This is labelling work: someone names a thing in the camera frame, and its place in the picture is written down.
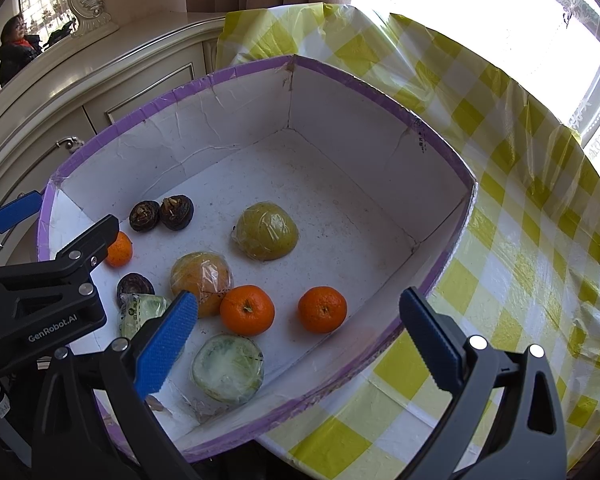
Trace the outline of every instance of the white cardboard box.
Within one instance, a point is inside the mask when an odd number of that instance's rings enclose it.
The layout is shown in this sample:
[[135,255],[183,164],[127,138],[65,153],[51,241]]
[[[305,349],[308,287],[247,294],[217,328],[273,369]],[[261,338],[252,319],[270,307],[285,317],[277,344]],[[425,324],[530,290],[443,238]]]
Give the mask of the white cardboard box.
[[[431,291],[466,227],[476,187],[458,154],[389,97],[316,60],[277,57],[177,88],[91,139],[46,188],[38,253],[55,257],[107,214],[122,219],[133,241],[131,263],[93,271],[108,321],[72,343],[76,353],[104,349],[119,335],[120,277],[139,272],[170,297],[171,266],[185,253],[222,253],[235,285],[252,283],[270,295],[275,321],[253,338],[265,367],[253,399],[225,411],[189,379],[202,343],[223,332],[218,318],[197,323],[155,394],[168,410],[156,412],[158,420],[193,462],[301,412],[385,349],[402,331],[400,293],[411,285]],[[174,194],[196,206],[186,229],[129,228],[134,204]],[[266,263],[248,259],[230,237],[240,213],[263,200],[282,206],[300,231],[291,254]],[[339,290],[349,306],[331,335],[310,334],[296,319],[298,299],[318,285]],[[110,412],[106,395],[97,395]],[[128,450],[114,416],[108,427]]]

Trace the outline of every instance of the black jacket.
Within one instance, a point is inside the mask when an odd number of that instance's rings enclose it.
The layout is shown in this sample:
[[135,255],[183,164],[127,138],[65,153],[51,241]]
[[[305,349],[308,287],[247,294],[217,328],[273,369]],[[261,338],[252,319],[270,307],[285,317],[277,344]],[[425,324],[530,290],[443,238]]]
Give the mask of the black jacket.
[[31,48],[15,43],[0,46],[0,86],[5,86],[20,70],[42,53],[40,36],[25,36]]

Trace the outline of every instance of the tangerine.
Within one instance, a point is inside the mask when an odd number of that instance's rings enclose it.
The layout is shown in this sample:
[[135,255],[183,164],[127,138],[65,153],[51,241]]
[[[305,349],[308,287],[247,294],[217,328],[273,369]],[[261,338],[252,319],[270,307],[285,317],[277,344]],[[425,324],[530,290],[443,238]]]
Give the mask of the tangerine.
[[220,303],[224,326],[238,335],[263,333],[273,324],[273,302],[259,286],[241,285],[232,288]]
[[330,286],[314,286],[298,301],[298,316],[309,332],[333,332],[347,317],[347,300]]
[[107,257],[105,261],[111,267],[122,267],[131,261],[131,257],[134,255],[132,242],[127,235],[122,231],[118,231],[118,237],[107,248]]

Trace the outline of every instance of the woman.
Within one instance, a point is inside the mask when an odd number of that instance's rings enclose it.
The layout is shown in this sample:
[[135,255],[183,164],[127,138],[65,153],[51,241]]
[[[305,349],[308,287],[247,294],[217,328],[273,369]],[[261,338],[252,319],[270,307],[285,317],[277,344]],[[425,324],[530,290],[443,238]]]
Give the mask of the woman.
[[2,28],[0,35],[0,86],[5,86],[20,70],[39,54],[39,36],[26,36],[21,14],[13,16]]

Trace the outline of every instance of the yellow and white checkered tablecloth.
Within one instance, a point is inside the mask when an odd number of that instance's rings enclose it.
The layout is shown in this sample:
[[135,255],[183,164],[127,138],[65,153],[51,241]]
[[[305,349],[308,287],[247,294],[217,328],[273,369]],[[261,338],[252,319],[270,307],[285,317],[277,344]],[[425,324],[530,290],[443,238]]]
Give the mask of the yellow and white checkered tablecloth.
[[[326,4],[227,15],[218,67],[282,54],[375,86],[472,168],[477,205],[430,302],[497,348],[545,348],[573,465],[600,434],[600,178],[576,132],[502,70],[403,16]],[[403,333],[349,384],[260,441],[316,478],[389,480],[449,400]],[[466,459],[484,443],[497,402]]]

